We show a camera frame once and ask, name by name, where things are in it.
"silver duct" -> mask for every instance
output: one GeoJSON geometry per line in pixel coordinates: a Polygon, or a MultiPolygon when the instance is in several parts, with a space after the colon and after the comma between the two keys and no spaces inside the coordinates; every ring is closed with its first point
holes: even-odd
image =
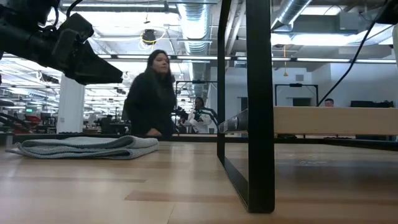
{"type": "MultiPolygon", "coordinates": [[[[178,4],[181,16],[181,29],[185,39],[209,39],[210,38],[210,6],[208,4],[178,4]]],[[[209,50],[208,42],[185,42],[185,49],[189,55],[206,55],[209,50]]],[[[192,63],[193,80],[209,80],[209,63],[192,63]]],[[[195,96],[206,98],[207,86],[203,84],[193,85],[195,96]]]]}
{"type": "Polygon", "coordinates": [[[312,0],[283,0],[276,18],[271,23],[271,30],[291,25],[312,0]]]}

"woman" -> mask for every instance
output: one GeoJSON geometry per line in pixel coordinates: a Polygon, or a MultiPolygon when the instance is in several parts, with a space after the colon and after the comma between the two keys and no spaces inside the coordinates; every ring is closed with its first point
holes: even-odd
{"type": "Polygon", "coordinates": [[[212,122],[212,113],[205,108],[205,101],[202,97],[195,99],[195,109],[189,114],[188,123],[193,126],[197,134],[208,134],[208,126],[212,122]]]}
{"type": "Polygon", "coordinates": [[[148,58],[145,72],[134,79],[125,101],[131,134],[171,137],[174,106],[169,58],[163,50],[155,50],[148,58]]]}

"folded towel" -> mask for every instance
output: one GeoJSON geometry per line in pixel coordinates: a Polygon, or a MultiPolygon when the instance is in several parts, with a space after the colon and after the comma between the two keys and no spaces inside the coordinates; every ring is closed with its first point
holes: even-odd
{"type": "Polygon", "coordinates": [[[6,152],[37,159],[134,159],[159,150],[159,142],[154,138],[89,138],[26,140],[16,144],[17,149],[6,152]]]}

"black sweater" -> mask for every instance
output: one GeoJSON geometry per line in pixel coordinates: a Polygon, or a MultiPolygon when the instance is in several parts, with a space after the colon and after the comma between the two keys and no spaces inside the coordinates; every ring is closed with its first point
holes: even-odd
{"type": "Polygon", "coordinates": [[[163,137],[171,137],[171,112],[174,106],[172,83],[166,83],[152,72],[140,74],[134,79],[124,103],[131,121],[131,134],[145,135],[151,128],[155,128],[163,137]]]}

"wooden floor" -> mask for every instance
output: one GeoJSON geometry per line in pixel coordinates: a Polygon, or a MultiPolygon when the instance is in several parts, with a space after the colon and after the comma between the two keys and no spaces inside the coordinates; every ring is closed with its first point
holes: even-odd
{"type": "MultiPolygon", "coordinates": [[[[226,155],[245,173],[247,145],[226,155]]],[[[132,161],[0,153],[0,223],[398,223],[398,152],[277,145],[276,210],[246,213],[210,143],[132,161]]]]}

